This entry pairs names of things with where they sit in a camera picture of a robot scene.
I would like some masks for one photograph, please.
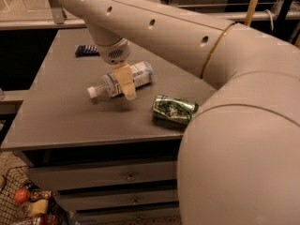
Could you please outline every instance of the wire basket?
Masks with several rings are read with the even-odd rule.
[[[15,220],[18,204],[14,200],[15,192],[29,180],[27,167],[11,168],[6,174],[6,184],[0,191],[0,224],[11,225]]]

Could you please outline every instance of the gray table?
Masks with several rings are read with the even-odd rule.
[[[130,64],[149,62],[152,84],[137,91],[137,99],[89,98],[86,89],[112,71],[100,57],[76,58],[81,44],[93,44],[86,29],[60,30],[2,145],[25,151],[104,143],[176,139],[183,128],[154,120],[152,103],[158,94],[203,104],[215,90],[202,80],[130,43]]]
[[[30,178],[55,191],[82,224],[178,215],[176,156],[185,128],[154,119],[152,103],[162,94],[201,105],[215,90],[130,43],[127,61],[149,62],[153,82],[134,101],[92,100],[86,89],[112,68],[100,57],[76,58],[83,44],[93,44],[86,29],[58,32],[1,148],[17,153]]]

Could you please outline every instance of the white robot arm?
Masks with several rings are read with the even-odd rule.
[[[178,158],[184,225],[300,220],[300,51],[242,24],[143,0],[59,0],[103,59],[126,38],[218,91],[188,125]]]

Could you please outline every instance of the red object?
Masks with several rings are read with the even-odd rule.
[[[19,204],[25,203],[26,201],[28,201],[29,196],[30,196],[30,192],[28,188],[22,187],[16,191],[15,201]]]

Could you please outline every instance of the water bottle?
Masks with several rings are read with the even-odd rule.
[[[153,69],[147,62],[140,62],[130,66],[135,87],[140,87],[152,81]],[[90,98],[99,96],[116,97],[123,94],[118,81],[113,73],[104,75],[101,80],[95,85],[87,89]]]

